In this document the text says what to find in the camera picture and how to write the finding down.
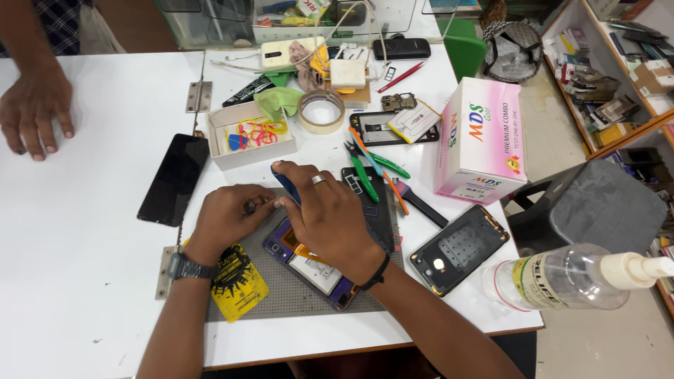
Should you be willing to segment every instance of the white desk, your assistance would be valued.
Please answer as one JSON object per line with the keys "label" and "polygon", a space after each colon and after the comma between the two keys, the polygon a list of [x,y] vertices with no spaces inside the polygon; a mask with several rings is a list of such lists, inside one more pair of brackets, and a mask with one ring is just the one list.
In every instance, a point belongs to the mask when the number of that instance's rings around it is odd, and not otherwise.
{"label": "white desk", "polygon": [[[185,97],[188,83],[200,76],[202,57],[64,57],[59,61],[75,90],[75,138],[43,163],[0,146],[0,378],[115,379],[136,373],[163,306],[154,300],[161,249],[176,242],[177,229],[135,215],[173,135],[191,133],[194,116],[184,113]],[[394,65],[400,74],[413,64]],[[0,59],[0,73],[4,92],[17,71],[10,60]],[[204,75],[214,81],[214,107],[255,77],[208,64]],[[441,109],[455,87],[449,59],[438,45],[422,70],[386,94],[411,91]],[[370,111],[379,110],[378,99],[373,96]],[[350,165],[343,129],[316,136],[297,124],[290,127],[300,152],[285,159],[335,173]],[[470,204],[431,194],[435,149],[426,144],[375,151],[404,165],[414,191],[451,220]],[[271,162],[224,176],[209,163],[187,210],[183,238],[193,230],[203,197],[218,186],[278,186]],[[499,204],[488,209],[507,225]],[[436,231],[413,208],[400,220],[404,254]],[[510,241],[486,264],[514,258]],[[449,294],[448,303],[485,332],[543,326],[538,312],[510,311],[487,300],[479,273]],[[305,332],[291,334],[290,328]],[[334,336],[330,344],[326,333]],[[209,323],[205,336],[205,366],[410,342],[387,312]]]}

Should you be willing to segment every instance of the mesh bag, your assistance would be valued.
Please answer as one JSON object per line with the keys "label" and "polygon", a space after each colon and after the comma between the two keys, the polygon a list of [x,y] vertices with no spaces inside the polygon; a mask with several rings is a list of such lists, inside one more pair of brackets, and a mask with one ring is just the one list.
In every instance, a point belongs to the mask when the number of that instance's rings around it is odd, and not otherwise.
{"label": "mesh bag", "polygon": [[483,39],[487,43],[485,75],[516,83],[535,76],[541,67],[541,36],[525,23],[494,21],[485,29]]}

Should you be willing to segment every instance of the tape roll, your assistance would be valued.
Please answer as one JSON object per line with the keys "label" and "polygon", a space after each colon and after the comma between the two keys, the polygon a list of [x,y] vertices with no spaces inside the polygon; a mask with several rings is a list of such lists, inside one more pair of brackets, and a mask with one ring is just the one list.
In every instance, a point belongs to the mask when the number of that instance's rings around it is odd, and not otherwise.
{"label": "tape roll", "polygon": [[342,99],[326,90],[308,92],[297,103],[300,124],[314,134],[330,134],[339,129],[345,110]]}

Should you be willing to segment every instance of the metal hinge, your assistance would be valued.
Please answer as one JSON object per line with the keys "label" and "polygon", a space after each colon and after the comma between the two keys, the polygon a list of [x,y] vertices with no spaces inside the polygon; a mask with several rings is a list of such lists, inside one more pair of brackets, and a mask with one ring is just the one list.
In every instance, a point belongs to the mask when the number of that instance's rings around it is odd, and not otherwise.
{"label": "metal hinge", "polygon": [[189,84],[186,113],[208,112],[210,110],[213,82],[194,82]]}
{"label": "metal hinge", "polygon": [[171,288],[171,278],[169,278],[168,270],[173,253],[175,253],[175,246],[164,247],[162,250],[162,262],[159,266],[157,290],[154,292],[155,300],[164,300],[169,295],[168,289]]}

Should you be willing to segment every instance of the floor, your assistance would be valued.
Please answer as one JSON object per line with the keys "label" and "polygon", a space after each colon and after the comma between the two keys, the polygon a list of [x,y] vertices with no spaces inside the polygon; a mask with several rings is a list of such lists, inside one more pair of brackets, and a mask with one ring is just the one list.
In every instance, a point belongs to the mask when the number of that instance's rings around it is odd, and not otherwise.
{"label": "floor", "polygon": [[[96,3],[130,53],[176,51],[152,0]],[[585,161],[581,138],[546,67],[522,84],[520,106],[531,181]],[[518,208],[509,204],[506,211]],[[543,312],[547,327],[538,331],[537,379],[671,377],[674,328],[658,297],[652,291],[634,292],[622,308],[610,312]]]}

